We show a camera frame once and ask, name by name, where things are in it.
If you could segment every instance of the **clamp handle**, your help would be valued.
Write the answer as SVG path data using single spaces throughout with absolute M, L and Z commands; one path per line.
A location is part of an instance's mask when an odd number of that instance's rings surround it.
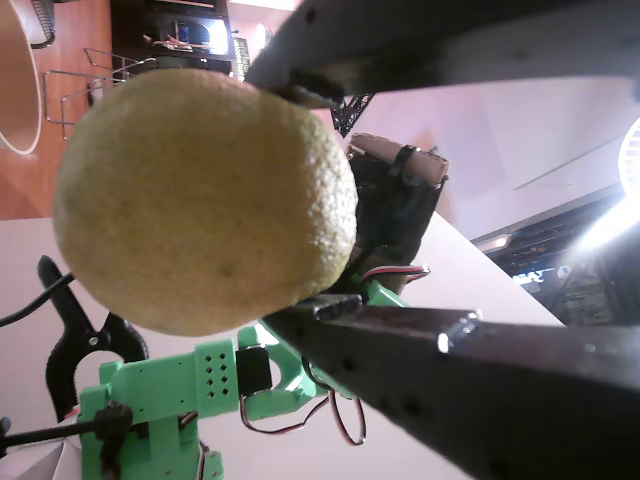
M 45 288 L 62 278 L 55 262 L 46 255 L 38 262 L 38 276 Z M 49 355 L 46 381 L 56 417 L 61 422 L 78 404 L 75 372 L 84 357 L 105 350 L 125 362 L 136 362 L 149 358 L 149 352 L 140 334 L 114 313 L 109 313 L 102 330 L 96 331 L 68 286 L 59 288 L 51 301 L 62 319 L 64 332 Z

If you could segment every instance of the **wire basket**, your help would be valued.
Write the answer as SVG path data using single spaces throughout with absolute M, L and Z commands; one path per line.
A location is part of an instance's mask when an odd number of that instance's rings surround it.
M 89 107 L 91 107 L 96 101 L 99 101 L 104 95 L 108 94 L 111 88 L 126 82 L 137 74 L 144 73 L 149 69 L 158 68 L 158 61 L 153 57 L 145 58 L 144 60 L 133 60 L 131 58 L 115 55 L 95 48 L 85 48 L 84 53 L 91 66 L 108 70 L 109 73 L 105 75 L 91 75 L 87 73 L 67 72 L 63 70 L 47 70 L 44 73 L 45 118 L 51 123 L 61 125 L 62 138 L 64 140 L 69 138 L 67 135 L 67 127 L 73 126 L 77 123 L 76 121 L 69 120 L 69 115 L 66 113 L 67 105 L 73 98 L 84 96 L 88 100 Z M 104 65 L 96 62 L 94 58 L 96 54 L 108 57 L 110 59 L 110 65 Z M 58 100 L 60 104 L 60 118 L 53 118 L 49 110 L 49 92 L 51 90 L 49 82 L 51 77 L 54 75 L 65 75 L 67 77 L 76 78 L 80 77 L 87 80 L 86 88 L 68 93 Z

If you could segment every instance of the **lemon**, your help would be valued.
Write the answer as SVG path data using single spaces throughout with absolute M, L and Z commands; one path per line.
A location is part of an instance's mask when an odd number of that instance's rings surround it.
M 319 118 L 201 70 L 114 88 L 76 126 L 58 245 L 103 305 L 164 333 L 228 330 L 331 286 L 357 195 Z

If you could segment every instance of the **round table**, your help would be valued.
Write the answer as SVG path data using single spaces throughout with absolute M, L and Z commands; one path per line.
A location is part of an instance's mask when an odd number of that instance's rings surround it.
M 38 71 L 11 0 L 0 0 L 0 149 L 33 151 L 42 125 Z

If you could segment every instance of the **green 3d-printed part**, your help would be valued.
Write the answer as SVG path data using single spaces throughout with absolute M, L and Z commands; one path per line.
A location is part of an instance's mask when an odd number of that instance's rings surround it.
M 196 346 L 194 353 L 100 368 L 100 385 L 80 395 L 78 421 L 116 401 L 131 407 L 133 424 L 145 424 L 146 434 L 131 433 L 118 456 L 122 480 L 195 479 L 200 444 L 197 422 L 184 427 L 179 415 L 198 418 L 238 410 L 235 349 L 231 340 Z M 102 442 L 94 433 L 82 435 L 83 479 L 102 478 Z M 224 477 L 220 456 L 205 456 L 205 470 Z
M 377 281 L 364 287 L 369 305 L 406 304 Z M 265 326 L 246 327 L 238 333 L 238 348 L 264 345 L 280 369 L 281 380 L 273 389 L 245 400 L 249 420 L 297 411 L 327 391 L 304 372 L 300 355 Z M 352 395 L 319 369 L 314 374 L 344 396 Z M 236 357 L 233 341 L 197 345 L 193 353 L 141 362 L 107 363 L 100 367 L 100 385 L 80 394 L 78 421 L 92 420 L 110 402 L 129 406 L 135 431 L 129 433 L 117 461 L 121 480 L 190 480 L 198 478 L 204 461 L 204 478 L 223 480 L 219 452 L 203 453 L 196 421 L 183 423 L 184 415 L 198 418 L 239 409 Z M 82 478 L 101 480 L 103 442 L 95 433 L 81 436 Z

